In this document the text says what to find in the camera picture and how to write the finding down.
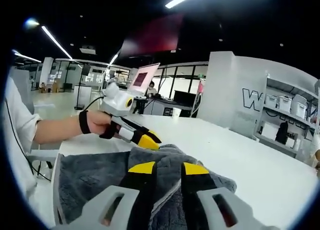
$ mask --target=shelf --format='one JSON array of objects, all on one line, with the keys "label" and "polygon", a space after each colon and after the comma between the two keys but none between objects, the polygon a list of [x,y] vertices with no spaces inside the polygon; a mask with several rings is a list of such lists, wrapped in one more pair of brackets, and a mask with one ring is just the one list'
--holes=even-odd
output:
[{"label": "shelf", "polygon": [[285,116],[288,116],[289,118],[294,119],[294,120],[296,120],[296,121],[298,121],[300,123],[303,123],[303,124],[309,126],[312,129],[316,129],[316,125],[315,124],[312,124],[312,123],[308,122],[307,120],[298,117],[297,115],[294,115],[294,114],[291,114],[289,112],[283,111],[281,109],[273,108],[273,107],[270,107],[270,106],[267,106],[267,105],[264,105],[263,108],[271,110],[273,112],[277,112],[277,113],[285,115]]},{"label": "shelf", "polygon": [[307,99],[307,101],[319,100],[319,96],[309,90],[303,89],[297,85],[289,84],[283,81],[267,78],[267,87],[281,90],[291,95],[299,94]]},{"label": "shelf", "polygon": [[290,157],[293,157],[295,158],[297,153],[296,151],[294,151],[292,148],[289,148],[288,146],[282,144],[282,143],[279,143],[275,140],[272,140],[272,139],[269,139],[261,134],[258,134],[256,133],[255,136],[260,139],[260,143],[270,147],[270,148],[273,148],[275,150],[278,150],[279,152],[282,152],[283,154],[286,154]]}]

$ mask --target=black ceiling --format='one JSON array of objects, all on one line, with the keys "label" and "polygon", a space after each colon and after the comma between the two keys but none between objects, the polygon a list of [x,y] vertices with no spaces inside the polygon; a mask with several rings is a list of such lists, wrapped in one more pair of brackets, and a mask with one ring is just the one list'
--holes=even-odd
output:
[{"label": "black ceiling", "polygon": [[[208,61],[210,51],[231,50],[236,55],[282,62],[320,78],[315,0],[187,0],[166,9],[169,1],[28,0],[24,4],[30,17],[46,25],[73,58],[110,62],[129,32],[154,18],[183,13],[176,53],[119,58],[115,64]],[[96,55],[81,53],[82,45],[94,46]],[[40,60],[66,58],[39,27],[21,31],[15,48]]]}]

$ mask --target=gray towel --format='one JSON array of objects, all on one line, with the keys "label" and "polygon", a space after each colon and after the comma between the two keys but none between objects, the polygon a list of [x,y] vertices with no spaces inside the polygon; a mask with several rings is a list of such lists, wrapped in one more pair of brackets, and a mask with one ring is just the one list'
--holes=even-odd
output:
[{"label": "gray towel", "polygon": [[[157,162],[157,186],[150,229],[186,229],[182,210],[181,164],[198,164],[174,145],[161,146],[158,151],[132,148],[130,152],[60,156],[57,205],[63,223],[81,215],[84,204],[110,185],[118,185],[128,169],[136,164]],[[233,180],[210,172],[217,187],[235,192]]]}]

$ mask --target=cup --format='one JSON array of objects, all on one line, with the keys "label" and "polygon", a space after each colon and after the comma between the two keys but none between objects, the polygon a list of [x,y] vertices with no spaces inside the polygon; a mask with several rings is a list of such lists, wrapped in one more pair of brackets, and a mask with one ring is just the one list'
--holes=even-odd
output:
[{"label": "cup", "polygon": [[178,119],[179,116],[180,116],[180,113],[181,113],[181,109],[173,108],[172,117],[173,117],[174,119]]}]

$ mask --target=tabletop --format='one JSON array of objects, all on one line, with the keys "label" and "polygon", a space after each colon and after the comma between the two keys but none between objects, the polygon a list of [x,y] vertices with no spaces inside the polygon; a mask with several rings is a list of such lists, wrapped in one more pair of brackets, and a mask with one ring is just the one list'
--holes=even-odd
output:
[{"label": "tabletop", "polygon": [[[277,150],[228,129],[195,118],[132,115],[153,130],[163,144],[175,144],[211,171],[235,180],[236,195],[264,225],[288,229],[316,193],[316,171]],[[64,155],[129,151],[134,144],[97,135],[64,141]]]}]

